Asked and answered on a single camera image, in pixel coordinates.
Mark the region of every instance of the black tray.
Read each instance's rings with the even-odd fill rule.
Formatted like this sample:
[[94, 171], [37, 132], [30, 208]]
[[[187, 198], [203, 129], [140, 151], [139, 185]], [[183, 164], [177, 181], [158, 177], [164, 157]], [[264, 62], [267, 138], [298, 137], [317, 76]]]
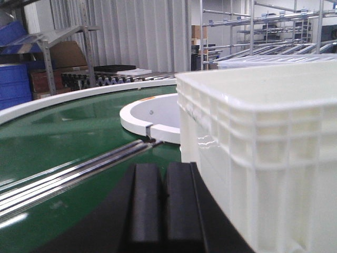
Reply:
[[98, 72], [118, 72], [125, 70], [134, 70], [136, 66], [133, 65], [107, 65], [107, 66], [96, 66], [94, 71]]

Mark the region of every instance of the brown box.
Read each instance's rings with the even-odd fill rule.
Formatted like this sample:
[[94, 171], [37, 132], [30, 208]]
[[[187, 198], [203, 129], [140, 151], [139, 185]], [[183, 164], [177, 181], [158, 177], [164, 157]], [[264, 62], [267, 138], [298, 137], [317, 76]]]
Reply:
[[[56, 94], [62, 94], [62, 93], [67, 93], [67, 92], [70, 92], [71, 89], [70, 88], [63, 88], [63, 89], [60, 89], [60, 90], [56, 90]], [[43, 98], [47, 98], [51, 96], [51, 94], [49, 92], [33, 92], [33, 100], [36, 100], [36, 99], [43, 99]]]
[[[54, 71], [55, 88], [63, 89], [61, 71]], [[31, 83], [33, 92], [49, 92], [47, 72], [36, 71], [31, 72]]]
[[[203, 37], [207, 38], [207, 27], [203, 27], [202, 31]], [[192, 25], [192, 38], [201, 38], [199, 25]]]
[[[62, 41], [50, 49], [51, 58], [57, 69], [62, 67], [84, 66], [86, 59], [76, 41]], [[35, 54], [37, 60], [43, 60], [43, 54]]]

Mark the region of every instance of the green conveyor belt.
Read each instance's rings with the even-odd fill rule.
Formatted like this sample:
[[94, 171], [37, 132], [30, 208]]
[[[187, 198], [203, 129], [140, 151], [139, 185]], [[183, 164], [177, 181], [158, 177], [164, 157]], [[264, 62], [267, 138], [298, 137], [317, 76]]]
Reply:
[[[144, 139], [122, 128], [120, 109], [142, 98], [175, 92], [175, 86], [162, 86], [98, 95], [0, 125], [0, 188], [4, 182], [22, 180], [61, 164], [73, 166]], [[164, 172], [171, 161], [180, 161], [179, 146], [165, 143], [29, 208], [19, 216], [25, 217], [20, 221], [2, 221], [0, 252], [30, 252], [62, 233], [106, 197], [131, 163], [156, 163]]]

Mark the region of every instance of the white plastic crate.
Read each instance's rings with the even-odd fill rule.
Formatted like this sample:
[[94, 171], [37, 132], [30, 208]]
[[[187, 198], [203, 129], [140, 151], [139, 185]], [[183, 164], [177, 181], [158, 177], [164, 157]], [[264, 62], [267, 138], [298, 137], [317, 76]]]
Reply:
[[289, 63], [337, 61], [337, 54], [252, 55], [219, 61], [219, 69], [284, 65]]
[[256, 252], [337, 250], [336, 67], [176, 75], [182, 160]]

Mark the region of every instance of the white curtain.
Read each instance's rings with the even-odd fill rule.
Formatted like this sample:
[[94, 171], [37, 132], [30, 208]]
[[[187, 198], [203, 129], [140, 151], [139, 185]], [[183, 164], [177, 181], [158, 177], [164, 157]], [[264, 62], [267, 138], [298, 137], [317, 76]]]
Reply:
[[[86, 0], [96, 66], [123, 64], [160, 72], [191, 68], [191, 0]], [[78, 0], [51, 0], [55, 29], [81, 25]], [[83, 37], [72, 38], [84, 49]]]

